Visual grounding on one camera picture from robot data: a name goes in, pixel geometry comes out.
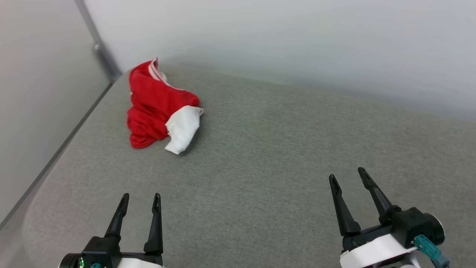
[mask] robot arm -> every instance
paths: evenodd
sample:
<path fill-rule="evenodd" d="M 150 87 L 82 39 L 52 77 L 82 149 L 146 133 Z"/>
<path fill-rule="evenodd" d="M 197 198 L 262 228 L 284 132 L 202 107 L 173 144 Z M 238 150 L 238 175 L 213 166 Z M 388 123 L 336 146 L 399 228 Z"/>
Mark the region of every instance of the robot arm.
<path fill-rule="evenodd" d="M 119 248 L 122 219 L 128 204 L 129 194 L 124 194 L 104 237 L 91 238 L 79 254 L 67 254 L 59 268 L 162 268 L 164 249 L 160 195 L 156 193 L 152 203 L 152 223 L 144 253 L 123 253 Z"/>
<path fill-rule="evenodd" d="M 449 268 L 435 245 L 445 240 L 441 223 L 433 215 L 412 207 L 393 205 L 364 168 L 358 168 L 364 187 L 370 192 L 379 213 L 380 225 L 361 230 L 342 197 L 334 175 L 329 183 L 342 238 L 342 268 L 420 268 L 413 251 L 428 255 L 436 268 Z M 123 253 L 119 242 L 122 219 L 127 213 L 129 194 L 122 197 L 104 237 L 93 237 L 81 253 L 67 254 L 59 268 L 162 268 L 162 213 L 160 195 L 152 203 L 152 223 L 144 253 Z"/>
<path fill-rule="evenodd" d="M 342 198 L 336 177 L 329 176 L 337 222 L 343 236 L 342 268 L 395 267 L 396 263 L 402 267 L 419 268 L 412 253 L 417 249 L 429 255 L 435 267 L 449 268 L 449 261 L 435 246 L 445 240 L 445 232 L 438 219 L 420 212 L 416 207 L 402 211 L 389 201 L 364 168 L 359 167 L 358 173 L 377 207 L 380 225 L 361 230 Z"/>

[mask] metal pole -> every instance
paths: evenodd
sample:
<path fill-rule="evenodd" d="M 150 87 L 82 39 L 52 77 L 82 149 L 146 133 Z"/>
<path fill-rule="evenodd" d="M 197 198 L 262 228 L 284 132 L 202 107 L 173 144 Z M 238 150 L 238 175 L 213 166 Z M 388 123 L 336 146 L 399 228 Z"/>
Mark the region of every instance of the metal pole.
<path fill-rule="evenodd" d="M 114 59 L 112 58 L 109 51 L 106 49 L 104 42 L 102 41 L 101 37 L 99 36 L 98 29 L 94 25 L 94 22 L 91 18 L 91 15 L 86 7 L 85 0 L 75 0 L 76 5 L 78 6 L 79 12 L 81 13 L 86 26 L 94 40 L 93 50 L 96 56 L 99 59 L 99 62 L 102 65 L 102 68 L 106 72 L 107 77 L 114 83 L 121 75 L 121 71 L 117 67 Z"/>

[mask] white trim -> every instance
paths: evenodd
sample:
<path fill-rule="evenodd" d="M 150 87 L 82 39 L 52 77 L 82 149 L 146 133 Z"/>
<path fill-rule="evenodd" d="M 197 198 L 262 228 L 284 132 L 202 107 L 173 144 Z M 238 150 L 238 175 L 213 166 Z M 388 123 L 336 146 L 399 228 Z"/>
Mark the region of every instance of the white trim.
<path fill-rule="evenodd" d="M 178 90 L 185 90 L 185 89 L 181 89 L 181 88 L 176 88 L 172 85 L 170 85 L 169 83 L 167 83 L 167 80 L 166 79 L 161 79 L 160 78 L 160 73 L 159 73 L 159 60 L 157 59 L 157 57 L 153 58 L 152 61 L 150 62 L 149 64 L 149 74 L 150 76 L 155 79 L 155 80 L 158 80 L 158 81 L 162 81 L 164 82 L 167 86 L 171 87 L 171 88 L 174 88 L 174 89 L 178 89 Z"/>

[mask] gray cushion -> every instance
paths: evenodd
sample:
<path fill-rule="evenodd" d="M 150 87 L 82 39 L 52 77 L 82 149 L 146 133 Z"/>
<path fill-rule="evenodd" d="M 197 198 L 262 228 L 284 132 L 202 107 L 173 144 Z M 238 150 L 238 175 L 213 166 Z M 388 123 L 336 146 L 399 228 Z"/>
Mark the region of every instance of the gray cushion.
<path fill-rule="evenodd" d="M 123 75 L 29 208 L 24 242 L 39 267 L 56 267 L 91 236 L 102 236 L 126 192 L 121 249 L 142 250 L 159 192 L 164 264 L 171 268 L 338 267 L 331 173 L 361 226 L 378 224 L 359 166 L 394 204 L 441 220 L 441 248 L 453 267 L 476 262 L 474 124 L 314 89 L 164 70 L 205 109 L 192 145 L 178 156 L 164 150 L 168 139 L 131 148 Z M 423 267 L 430 267 L 427 260 Z"/>

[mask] gray fabric surface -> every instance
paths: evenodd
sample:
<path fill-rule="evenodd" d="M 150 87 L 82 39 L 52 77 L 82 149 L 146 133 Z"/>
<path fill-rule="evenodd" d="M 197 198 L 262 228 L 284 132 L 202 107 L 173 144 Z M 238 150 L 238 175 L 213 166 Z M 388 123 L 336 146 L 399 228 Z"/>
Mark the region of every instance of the gray fabric surface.
<path fill-rule="evenodd" d="M 192 145 L 179 156 L 164 150 L 168 139 L 131 148 L 128 73 L 122 76 L 29 208 L 24 242 L 39 267 L 56 267 L 102 236 L 125 192 L 121 249 L 141 252 L 159 192 L 170 268 L 337 268 L 341 237 L 329 174 L 355 220 L 363 228 L 378 224 L 359 166 L 394 204 L 441 220 L 452 267 L 476 262 L 474 124 L 318 90 L 163 70 L 205 109 Z"/>

